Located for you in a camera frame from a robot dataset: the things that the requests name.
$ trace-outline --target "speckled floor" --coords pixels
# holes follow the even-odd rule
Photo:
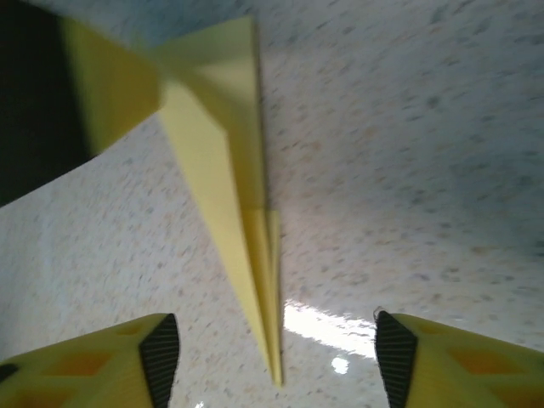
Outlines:
[[[377,306],[544,350],[542,1],[54,4],[125,42],[257,16],[286,386],[154,117],[0,210],[0,358],[173,311],[172,406],[382,408]]]

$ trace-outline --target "tiled floor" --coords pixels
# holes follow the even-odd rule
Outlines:
[[[0,210],[0,358],[173,311],[172,406],[381,408],[377,306],[544,350],[540,0],[55,4],[127,43],[258,17],[286,386],[154,117]]]

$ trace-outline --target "black object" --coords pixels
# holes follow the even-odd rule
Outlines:
[[[178,323],[174,314],[167,315],[140,343],[139,355],[154,408],[167,408],[179,358]]]
[[[377,316],[376,356],[390,408],[404,408],[410,392],[417,337],[391,314]]]
[[[0,0],[0,207],[91,158],[60,17]]]
[[[0,384],[2,384],[4,380],[7,380],[13,376],[18,370],[19,367],[17,367],[15,364],[0,365]]]

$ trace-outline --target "yellow plastic part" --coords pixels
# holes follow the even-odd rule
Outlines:
[[[62,19],[65,48],[92,154],[159,109],[159,78],[145,58],[73,19]]]
[[[406,408],[541,408],[544,353],[407,314],[418,338]]]
[[[280,385],[278,216],[266,202],[258,52],[250,18],[149,50],[159,117],[258,346]]]
[[[2,408],[152,408],[139,344],[165,318],[141,319],[21,354],[0,383]]]

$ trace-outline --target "black rubber pad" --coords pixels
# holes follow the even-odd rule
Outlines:
[[[176,316],[169,314],[139,345],[145,380],[154,408],[167,408],[179,359]]]
[[[19,367],[15,364],[4,364],[0,365],[0,384],[4,381],[13,376],[17,371],[19,370]]]
[[[391,314],[376,320],[376,355],[390,408],[405,408],[416,358],[417,337]]]
[[[0,0],[0,207],[91,158],[60,17]]]

